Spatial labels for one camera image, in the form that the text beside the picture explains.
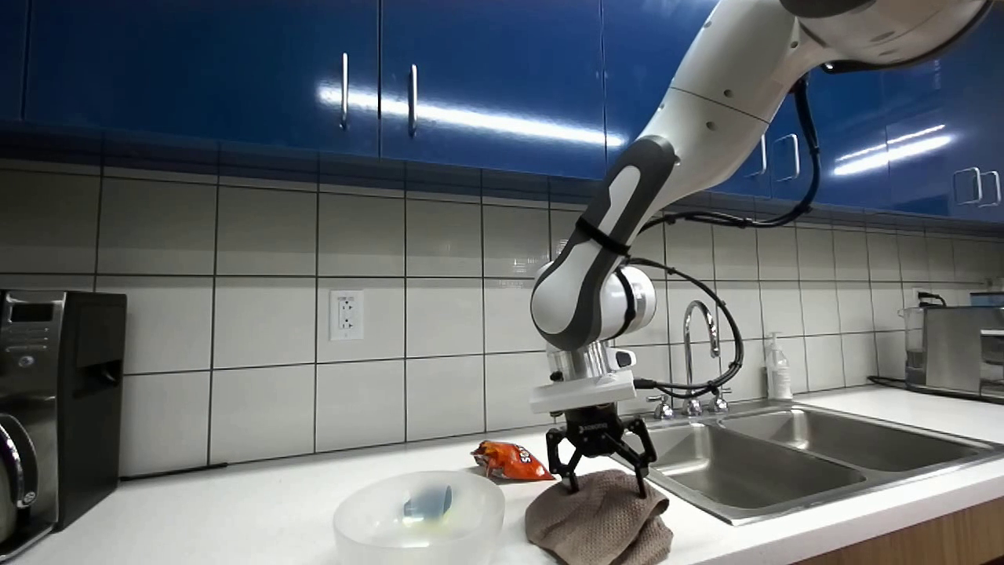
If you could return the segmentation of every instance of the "white robotic arm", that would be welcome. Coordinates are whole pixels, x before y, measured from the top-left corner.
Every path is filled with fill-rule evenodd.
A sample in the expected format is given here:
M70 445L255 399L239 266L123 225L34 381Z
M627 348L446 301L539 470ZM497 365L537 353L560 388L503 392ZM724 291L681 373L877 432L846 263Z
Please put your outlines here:
M654 460L639 422L615 403L634 396L634 354L610 343L654 319L654 283L622 266L642 222L671 202L724 184L757 147L786 94L816 65L902 65L960 37L988 0L718 0L694 37L660 110L537 276L531 315L556 348L551 388L537 408L565 415L548 465L571 481L582 455L622 452L642 478ZM634 432L648 452L625 445Z

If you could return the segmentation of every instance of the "towel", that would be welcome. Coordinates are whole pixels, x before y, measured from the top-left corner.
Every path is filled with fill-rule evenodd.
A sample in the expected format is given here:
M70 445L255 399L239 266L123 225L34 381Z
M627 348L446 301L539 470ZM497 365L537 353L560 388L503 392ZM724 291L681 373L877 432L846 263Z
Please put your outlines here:
M657 565L670 557L671 530L661 524L670 500L625 470L598 470L543 489L526 516L525 533L533 548L567 565Z

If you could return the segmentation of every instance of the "orange food item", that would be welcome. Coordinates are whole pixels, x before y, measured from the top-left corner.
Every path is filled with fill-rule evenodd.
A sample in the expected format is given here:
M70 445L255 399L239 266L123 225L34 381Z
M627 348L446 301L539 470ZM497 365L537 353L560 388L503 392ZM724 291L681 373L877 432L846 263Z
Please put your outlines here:
M531 485L531 481L548 481L551 478L533 460L533 452L526 452L526 450L521 450L515 442L484 440L470 455L475 455L477 469L488 470L493 481Z

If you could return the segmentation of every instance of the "stainless steel sink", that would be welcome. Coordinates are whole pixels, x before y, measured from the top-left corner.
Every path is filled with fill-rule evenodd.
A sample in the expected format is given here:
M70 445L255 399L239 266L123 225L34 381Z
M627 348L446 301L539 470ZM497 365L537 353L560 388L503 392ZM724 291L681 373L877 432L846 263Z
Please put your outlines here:
M839 500L866 475L712 423L650 427L660 452L650 481L724 518L757 518Z
M723 520L752 520L1001 455L995 442L773 406L705 422L650 423L650 481Z
M780 442L877 475L911 475L995 452L995 445L976 440L880 423L801 406L770 415L731 419L723 423L723 432Z

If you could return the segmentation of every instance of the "kitchen counter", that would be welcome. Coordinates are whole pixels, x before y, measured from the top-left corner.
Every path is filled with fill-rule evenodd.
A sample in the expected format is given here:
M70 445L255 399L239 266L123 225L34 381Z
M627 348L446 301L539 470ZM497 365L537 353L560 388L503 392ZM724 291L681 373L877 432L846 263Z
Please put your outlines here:
M902 389L846 389L801 403L1004 442L1004 406ZM504 440L515 440L543 460L543 434ZM19 562L331 565L336 562L332 511L345 496L363 485L397 475L470 469L475 445L477 440L452 440L131 481L70 530L55 533ZM589 460L582 470L598 469L615 469L615 462ZM548 562L548 557L526 548L521 533L525 507L539 489L545 489L545 485L503 488L503 565ZM794 562L1001 496L1004 460L995 460L737 527L671 496L666 524L676 530L671 562Z

